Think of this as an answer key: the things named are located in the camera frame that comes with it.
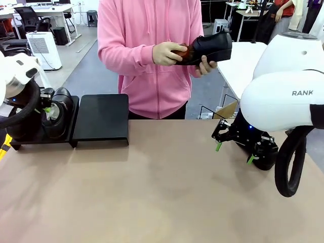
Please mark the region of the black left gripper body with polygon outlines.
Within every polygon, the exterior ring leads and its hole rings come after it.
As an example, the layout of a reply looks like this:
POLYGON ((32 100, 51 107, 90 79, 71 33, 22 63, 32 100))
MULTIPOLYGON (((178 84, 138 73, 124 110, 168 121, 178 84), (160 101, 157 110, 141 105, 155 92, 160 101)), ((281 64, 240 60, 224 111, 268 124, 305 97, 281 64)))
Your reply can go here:
POLYGON ((37 108, 41 100, 41 90, 39 86, 25 86, 21 93, 7 98, 7 104, 16 108, 25 108, 31 106, 37 108))

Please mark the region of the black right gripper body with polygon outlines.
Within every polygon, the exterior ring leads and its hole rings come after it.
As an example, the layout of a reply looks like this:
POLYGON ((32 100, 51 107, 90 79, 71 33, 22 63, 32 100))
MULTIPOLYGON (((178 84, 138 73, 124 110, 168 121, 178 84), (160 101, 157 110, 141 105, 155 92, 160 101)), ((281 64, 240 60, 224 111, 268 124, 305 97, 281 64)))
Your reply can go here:
POLYGON ((228 131, 233 135, 236 144, 245 152, 265 152, 266 147, 261 143, 264 132, 249 124, 241 111, 237 113, 228 131))

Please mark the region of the person's left hand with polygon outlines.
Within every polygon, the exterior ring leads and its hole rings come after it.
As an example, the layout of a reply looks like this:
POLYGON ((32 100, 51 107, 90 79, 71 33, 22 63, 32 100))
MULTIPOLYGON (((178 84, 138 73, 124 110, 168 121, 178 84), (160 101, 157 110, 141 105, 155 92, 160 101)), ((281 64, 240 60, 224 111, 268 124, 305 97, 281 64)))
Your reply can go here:
POLYGON ((203 55, 201 57, 201 62, 195 68, 195 77, 202 77, 204 75, 207 75, 216 68, 217 68, 217 62, 215 61, 209 62, 207 56, 203 55))

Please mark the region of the person's right hand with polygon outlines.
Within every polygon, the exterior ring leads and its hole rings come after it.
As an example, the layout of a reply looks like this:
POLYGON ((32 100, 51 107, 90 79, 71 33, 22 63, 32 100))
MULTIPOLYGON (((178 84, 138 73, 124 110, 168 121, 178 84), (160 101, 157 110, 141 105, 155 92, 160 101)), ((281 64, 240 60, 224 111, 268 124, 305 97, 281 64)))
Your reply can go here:
POLYGON ((152 60, 154 64, 161 66, 172 66, 182 57, 173 51, 186 52, 187 47, 173 42, 163 42, 155 45, 152 49, 152 60))

